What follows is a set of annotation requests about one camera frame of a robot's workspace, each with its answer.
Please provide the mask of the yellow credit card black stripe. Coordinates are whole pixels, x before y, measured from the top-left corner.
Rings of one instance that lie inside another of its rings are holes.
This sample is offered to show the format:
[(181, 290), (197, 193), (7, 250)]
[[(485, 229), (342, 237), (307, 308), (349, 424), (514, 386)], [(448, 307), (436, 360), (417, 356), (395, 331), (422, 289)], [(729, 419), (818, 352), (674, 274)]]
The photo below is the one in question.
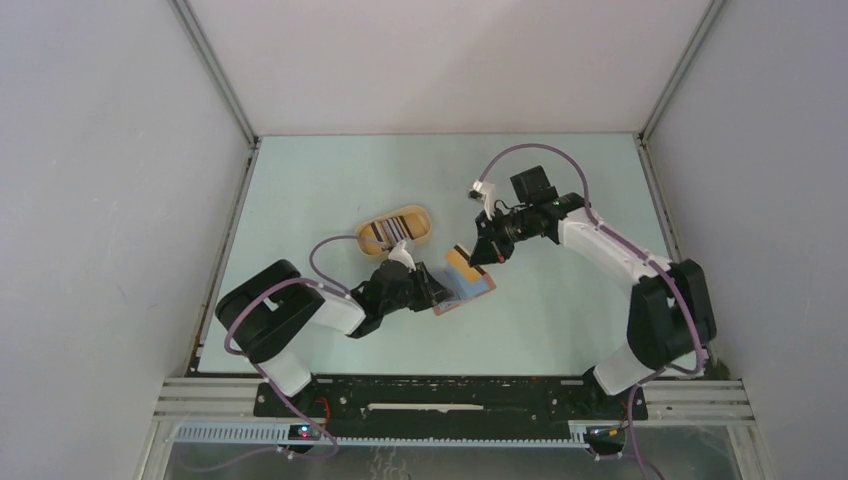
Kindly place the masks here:
[(480, 266), (470, 263), (470, 253), (461, 244), (453, 245), (445, 254), (447, 265), (452, 268), (460, 278), (468, 283), (476, 283), (482, 280), (487, 272)]

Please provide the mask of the pink leather card holder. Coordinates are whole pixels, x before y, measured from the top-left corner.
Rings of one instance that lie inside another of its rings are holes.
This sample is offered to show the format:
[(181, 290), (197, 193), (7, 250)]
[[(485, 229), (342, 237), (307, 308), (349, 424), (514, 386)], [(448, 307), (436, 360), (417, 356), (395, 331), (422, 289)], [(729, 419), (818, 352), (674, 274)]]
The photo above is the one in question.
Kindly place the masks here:
[(482, 280), (473, 284), (465, 282), (449, 266), (433, 272), (432, 275), (454, 292), (454, 296), (450, 300), (433, 308), (433, 312), (437, 316), (455, 310), (496, 289), (496, 284), (488, 273)]

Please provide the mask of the beige oval card tray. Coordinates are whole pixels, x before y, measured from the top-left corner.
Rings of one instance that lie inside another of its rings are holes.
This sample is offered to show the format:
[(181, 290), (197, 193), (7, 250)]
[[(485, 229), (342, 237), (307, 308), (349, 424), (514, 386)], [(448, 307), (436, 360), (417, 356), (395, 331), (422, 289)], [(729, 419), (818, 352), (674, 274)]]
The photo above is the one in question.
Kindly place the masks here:
[(358, 245), (370, 260), (383, 260), (401, 240), (417, 246), (426, 243), (432, 233), (432, 221), (426, 209), (407, 205), (360, 224), (354, 231)]

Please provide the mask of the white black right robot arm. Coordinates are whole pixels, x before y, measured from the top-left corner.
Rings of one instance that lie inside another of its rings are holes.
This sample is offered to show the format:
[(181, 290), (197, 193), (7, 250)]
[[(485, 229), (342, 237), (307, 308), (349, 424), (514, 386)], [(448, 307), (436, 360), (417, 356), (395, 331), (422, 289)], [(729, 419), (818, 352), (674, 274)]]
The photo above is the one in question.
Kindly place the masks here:
[(673, 262), (636, 246), (609, 227), (581, 195), (558, 194), (540, 166), (513, 176), (511, 183), (519, 204), (507, 211), (497, 207), (493, 184), (472, 184), (468, 195), (483, 209), (475, 219), (478, 238), (470, 265), (504, 263), (517, 243), (546, 237), (595, 264), (629, 300), (623, 345), (585, 375), (589, 384), (581, 402), (588, 414), (606, 418), (633, 385), (690, 353), (703, 359), (717, 329), (697, 262)]

